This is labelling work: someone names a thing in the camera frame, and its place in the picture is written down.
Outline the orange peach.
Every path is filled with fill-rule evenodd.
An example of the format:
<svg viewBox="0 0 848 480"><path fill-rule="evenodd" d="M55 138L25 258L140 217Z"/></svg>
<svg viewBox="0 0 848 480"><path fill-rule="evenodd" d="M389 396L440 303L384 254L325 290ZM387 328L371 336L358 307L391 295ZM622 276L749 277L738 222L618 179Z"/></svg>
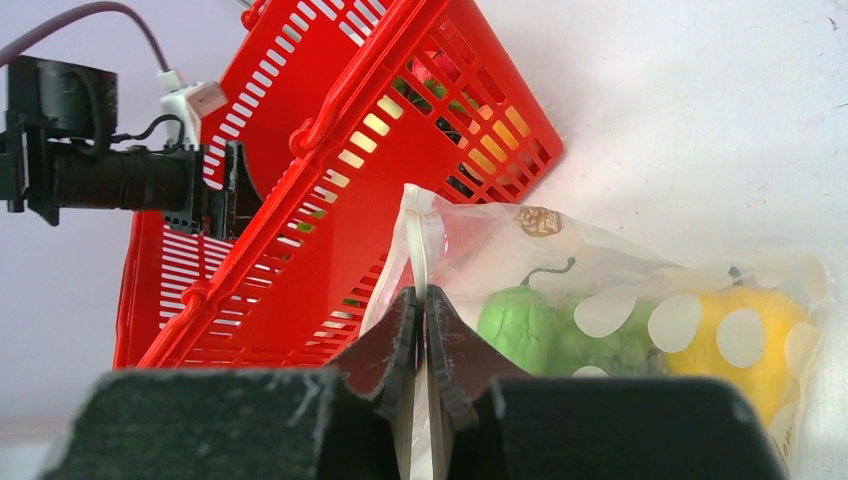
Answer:
<svg viewBox="0 0 848 480"><path fill-rule="evenodd" d="M507 171L516 179L525 181L524 170L530 172L535 167L534 159L530 154L518 151L519 141L512 131L514 129L522 138L526 138L530 133L529 126L512 106L506 109L506 117L511 127L508 127L502 120L495 120L492 124L493 135L483 134L479 139L482 149L470 147L469 140L465 136L459 140L458 146L468 148L469 157L467 163L460 164L461 171L477 185L483 182L481 173L493 173L496 164L507 162L508 153L517 153L522 164L522 167L517 164L510 164L507 168Z"/></svg>

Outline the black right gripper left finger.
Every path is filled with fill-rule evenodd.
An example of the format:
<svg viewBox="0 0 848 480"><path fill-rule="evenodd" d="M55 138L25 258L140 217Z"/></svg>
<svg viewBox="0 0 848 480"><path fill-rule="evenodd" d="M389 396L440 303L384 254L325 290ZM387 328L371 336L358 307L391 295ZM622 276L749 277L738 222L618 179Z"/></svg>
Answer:
<svg viewBox="0 0 848 480"><path fill-rule="evenodd" d="M413 288L320 368L131 369L103 376L43 479L406 479Z"/></svg>

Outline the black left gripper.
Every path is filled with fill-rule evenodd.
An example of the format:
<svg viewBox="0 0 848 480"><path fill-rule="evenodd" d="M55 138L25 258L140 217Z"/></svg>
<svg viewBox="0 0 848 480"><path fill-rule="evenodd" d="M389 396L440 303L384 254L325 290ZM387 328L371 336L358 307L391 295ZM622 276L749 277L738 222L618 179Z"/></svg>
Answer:
<svg viewBox="0 0 848 480"><path fill-rule="evenodd" d="M160 211L177 232L236 240L262 205L239 141L225 143L214 187L178 116L117 133L112 72L21 55L8 65L7 94L1 200L10 213L31 210L57 226L63 208Z"/></svg>

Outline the yellow toy food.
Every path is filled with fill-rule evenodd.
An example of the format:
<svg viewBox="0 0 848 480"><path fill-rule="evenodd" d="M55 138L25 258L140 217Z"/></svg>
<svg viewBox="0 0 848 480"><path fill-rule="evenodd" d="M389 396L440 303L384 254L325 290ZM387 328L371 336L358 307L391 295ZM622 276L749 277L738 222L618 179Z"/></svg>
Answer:
<svg viewBox="0 0 848 480"><path fill-rule="evenodd" d="M769 427L796 416L819 340L811 314L790 296L742 286L671 297L650 315L648 333L669 372L733 384Z"/></svg>

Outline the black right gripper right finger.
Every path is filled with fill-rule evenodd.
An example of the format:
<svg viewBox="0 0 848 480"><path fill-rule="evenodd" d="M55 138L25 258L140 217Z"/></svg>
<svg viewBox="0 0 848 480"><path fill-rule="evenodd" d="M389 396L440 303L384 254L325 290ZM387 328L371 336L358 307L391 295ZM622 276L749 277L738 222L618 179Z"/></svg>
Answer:
<svg viewBox="0 0 848 480"><path fill-rule="evenodd" d="M532 377L425 297L438 479L784 479L752 407L704 377Z"/></svg>

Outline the red plastic shopping basket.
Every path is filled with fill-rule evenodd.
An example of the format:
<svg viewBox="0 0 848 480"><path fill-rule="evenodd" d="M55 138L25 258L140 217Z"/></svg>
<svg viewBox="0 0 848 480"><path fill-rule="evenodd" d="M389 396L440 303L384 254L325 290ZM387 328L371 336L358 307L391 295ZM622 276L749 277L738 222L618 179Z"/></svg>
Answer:
<svg viewBox="0 0 848 480"><path fill-rule="evenodd" d="M255 1L204 117L204 179L243 144L262 205L241 237L134 216L113 365L319 366L358 336L406 184L465 204L516 203L564 146L473 1ZM479 185L461 171L514 107L517 153Z"/></svg>

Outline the green leaf vegetable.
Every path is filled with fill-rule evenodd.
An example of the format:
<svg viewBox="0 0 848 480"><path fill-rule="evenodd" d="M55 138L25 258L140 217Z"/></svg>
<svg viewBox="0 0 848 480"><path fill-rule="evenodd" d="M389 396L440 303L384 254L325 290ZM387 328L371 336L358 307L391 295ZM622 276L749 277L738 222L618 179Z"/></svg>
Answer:
<svg viewBox="0 0 848 480"><path fill-rule="evenodd" d="M575 263L571 257L564 268L534 268L517 286L489 295L476 333L518 368L535 376L544 374L554 340L553 310L547 296L531 286L531 279L541 273L567 274Z"/></svg>

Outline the clear dotted zip top bag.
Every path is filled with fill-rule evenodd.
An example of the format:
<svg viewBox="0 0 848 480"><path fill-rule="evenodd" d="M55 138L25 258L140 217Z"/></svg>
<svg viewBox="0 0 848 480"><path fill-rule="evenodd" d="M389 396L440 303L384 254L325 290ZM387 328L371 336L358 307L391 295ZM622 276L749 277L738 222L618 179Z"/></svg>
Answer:
<svg viewBox="0 0 848 480"><path fill-rule="evenodd" d="M531 286L547 296L552 310L576 300L575 323L592 338L615 332L639 300L653 304L655 310L674 296L736 286L782 291L805 308L819 340L801 379L800 407L786 426L766 426L758 416L788 474L798 478L803 473L798 444L811 404L807 383L833 310L831 279L814 256L778 251L687 267L555 210L506 203L456 204L445 195L408 184L364 325L377 324L400 289L431 284L443 289L460 318L476 332L489 295L517 286L534 268L564 268L571 257L576 263L570 272L536 274ZM613 376L586 366L571 375L538 376L649 375Z"/></svg>

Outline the green grape bunch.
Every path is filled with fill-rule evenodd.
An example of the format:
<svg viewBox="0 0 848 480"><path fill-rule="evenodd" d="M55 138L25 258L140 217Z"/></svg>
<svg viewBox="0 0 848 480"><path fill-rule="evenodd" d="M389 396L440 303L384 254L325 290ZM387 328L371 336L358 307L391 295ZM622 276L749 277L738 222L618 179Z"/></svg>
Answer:
<svg viewBox="0 0 848 480"><path fill-rule="evenodd" d="M547 375L571 375L586 366L598 367L613 376L666 372L663 354L648 334L653 304L637 301L622 326L603 338L592 338L578 328L574 320L577 304L571 300L552 310L553 343Z"/></svg>

